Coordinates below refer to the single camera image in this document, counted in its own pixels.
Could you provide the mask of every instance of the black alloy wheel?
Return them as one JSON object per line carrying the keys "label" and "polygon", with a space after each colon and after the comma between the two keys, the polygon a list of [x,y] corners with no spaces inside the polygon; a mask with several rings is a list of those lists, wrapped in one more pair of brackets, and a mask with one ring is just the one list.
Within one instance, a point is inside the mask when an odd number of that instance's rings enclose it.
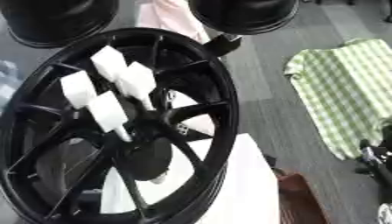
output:
{"label": "black alloy wheel", "polygon": [[[138,61],[153,70],[157,88],[150,98],[157,110],[146,111],[136,99],[121,96],[96,72],[89,58],[106,45],[121,51],[127,63]],[[109,90],[116,94],[129,118],[124,127],[132,135],[131,143],[120,140],[114,132],[103,133],[85,108],[74,109],[67,102],[59,80],[81,69],[87,71],[99,94]],[[172,108],[166,97],[169,91],[188,95],[198,104]],[[179,123],[199,115],[210,115],[215,126],[204,159],[176,129]],[[14,94],[0,125],[3,195],[28,222],[188,224],[209,208],[221,188],[237,134],[238,101],[227,69],[203,45],[169,31],[132,28],[85,38],[55,54]],[[70,144],[74,139],[82,139],[88,147]],[[137,180],[165,172],[172,159],[172,148],[162,150],[164,147],[153,147],[153,143],[176,145],[194,172],[172,194],[148,204]],[[77,166],[77,174],[71,171],[72,177],[62,177],[70,171],[64,171],[67,168],[62,167],[65,162],[58,159],[59,154],[80,154],[77,158],[82,159],[71,163],[73,168]],[[134,158],[145,163],[131,163]],[[96,209],[99,201],[81,201],[84,191],[102,186],[110,167],[122,176],[135,203],[134,211],[102,214]]]}

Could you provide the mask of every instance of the white tube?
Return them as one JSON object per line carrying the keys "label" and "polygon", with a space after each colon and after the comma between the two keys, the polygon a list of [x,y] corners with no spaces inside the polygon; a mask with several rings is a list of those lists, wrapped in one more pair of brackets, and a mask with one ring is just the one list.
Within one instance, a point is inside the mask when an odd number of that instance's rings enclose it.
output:
{"label": "white tube", "polygon": [[115,129],[115,133],[124,141],[129,143],[132,138],[130,137],[130,135],[128,134],[127,130],[123,127],[120,126],[118,128]]}

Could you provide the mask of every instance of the green checkered cloth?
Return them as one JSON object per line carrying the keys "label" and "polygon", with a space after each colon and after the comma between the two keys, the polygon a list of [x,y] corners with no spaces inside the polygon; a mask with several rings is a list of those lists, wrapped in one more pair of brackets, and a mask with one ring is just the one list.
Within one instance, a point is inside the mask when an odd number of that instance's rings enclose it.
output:
{"label": "green checkered cloth", "polygon": [[392,117],[392,50],[380,39],[304,50],[284,71],[338,158],[357,158],[361,139],[378,145]]}

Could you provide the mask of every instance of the black metal bracket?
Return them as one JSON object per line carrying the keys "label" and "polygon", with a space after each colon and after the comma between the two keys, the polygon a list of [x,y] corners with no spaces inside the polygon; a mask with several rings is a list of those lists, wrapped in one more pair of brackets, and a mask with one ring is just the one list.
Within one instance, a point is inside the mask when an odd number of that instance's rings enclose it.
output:
{"label": "black metal bracket", "polygon": [[236,50],[240,47],[241,42],[241,35],[222,33],[208,43],[205,43],[204,47],[214,56],[221,57]]}

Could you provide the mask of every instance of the floor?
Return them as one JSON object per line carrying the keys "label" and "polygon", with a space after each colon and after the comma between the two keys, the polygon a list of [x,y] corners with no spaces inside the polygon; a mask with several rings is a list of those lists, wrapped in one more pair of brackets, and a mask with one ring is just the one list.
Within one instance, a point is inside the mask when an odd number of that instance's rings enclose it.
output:
{"label": "floor", "polygon": [[[137,1],[121,0],[121,11],[107,28],[131,27]],[[333,224],[376,223],[378,191],[375,182],[354,173],[355,163],[339,161],[321,142],[290,83],[284,63],[306,48],[332,48],[353,38],[380,38],[392,45],[392,24],[385,24],[387,6],[359,0],[351,7],[341,0],[321,6],[302,3],[300,12],[284,28],[245,37],[239,50],[225,61],[241,102],[241,132],[248,132],[264,152],[278,158],[278,166],[304,174]],[[18,64],[22,75],[58,51],[38,50],[14,42],[0,19],[0,59]],[[23,223],[0,199],[0,223]]]}

